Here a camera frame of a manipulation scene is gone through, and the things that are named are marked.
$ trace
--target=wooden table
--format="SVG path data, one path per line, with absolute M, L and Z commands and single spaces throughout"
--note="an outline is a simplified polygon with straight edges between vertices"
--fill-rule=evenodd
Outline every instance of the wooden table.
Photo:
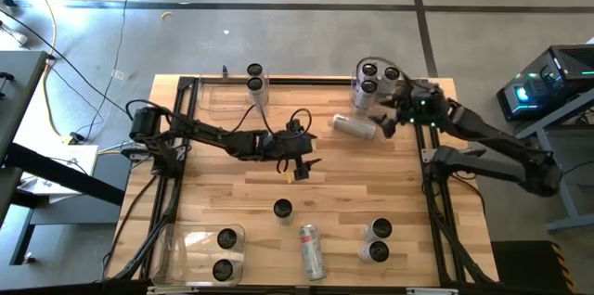
M 150 100 L 171 107 L 179 77 L 157 75 Z M 456 98 L 452 79 L 434 81 L 448 96 Z M 420 158 L 414 128 L 398 126 L 396 135 L 389 140 L 378 130 L 373 141 L 332 131 L 329 122 L 334 114 L 350 115 L 348 90 L 347 86 L 270 86 L 267 119 L 273 130 L 284 127 L 297 108 L 308 108 L 313 114 L 310 133 L 318 139 L 314 153 L 304 159 L 322 161 L 314 166 L 309 180 L 288 184 L 285 177 L 276 173 L 274 162 L 243 162 L 229 157 L 222 149 L 192 144 L 177 223 L 242 225 L 247 249 L 241 284 L 308 284 L 298 229 L 304 224 L 315 224 L 321 233 L 328 277 L 311 284 L 439 285 L 427 205 L 420 191 Z M 234 127 L 242 112 L 220 110 L 246 101 L 245 87 L 207 85 L 202 91 L 202 109 L 198 108 L 196 118 L 226 129 Z M 261 118 L 250 115 L 241 129 L 262 127 Z M 466 147 L 465 142 L 448 135 L 440 135 L 440 139 L 442 145 Z M 132 171 L 121 219 L 150 179 L 149 168 L 147 162 Z M 110 264 L 110 275 L 123 268 L 147 235 L 155 188 L 156 185 L 140 199 L 125 225 Z M 481 201 L 472 190 L 454 180 L 450 182 L 450 192 L 462 244 L 485 273 L 497 279 Z M 272 205 L 280 198 L 293 204 L 295 214 L 290 226 L 273 222 Z M 362 263 L 357 257 L 364 244 L 362 230 L 377 217 L 387 218 L 394 228 L 386 241 L 390 258 L 385 263 Z M 445 254 L 448 271 L 454 276 L 447 245 Z

